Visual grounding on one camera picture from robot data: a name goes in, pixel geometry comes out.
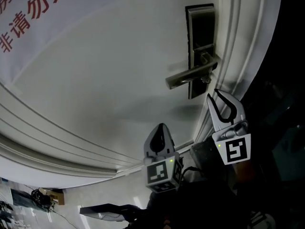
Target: tiled floor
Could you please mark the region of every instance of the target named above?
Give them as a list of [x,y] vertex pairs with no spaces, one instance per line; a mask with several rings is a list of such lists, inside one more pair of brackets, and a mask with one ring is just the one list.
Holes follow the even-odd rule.
[[[189,153],[184,153],[184,167],[194,166]],[[193,174],[186,174],[186,179],[193,179]],[[16,183],[9,182],[12,188],[31,192],[31,189]],[[127,222],[107,222],[79,214],[80,207],[111,203],[115,205],[132,204],[146,208],[151,191],[145,187],[141,172],[136,172],[117,179],[105,182],[69,188],[64,191],[65,205],[56,206],[55,211],[64,216],[77,229],[122,229]],[[73,229],[64,218],[55,213],[49,215],[42,211],[30,208],[15,207],[16,217],[29,229]]]

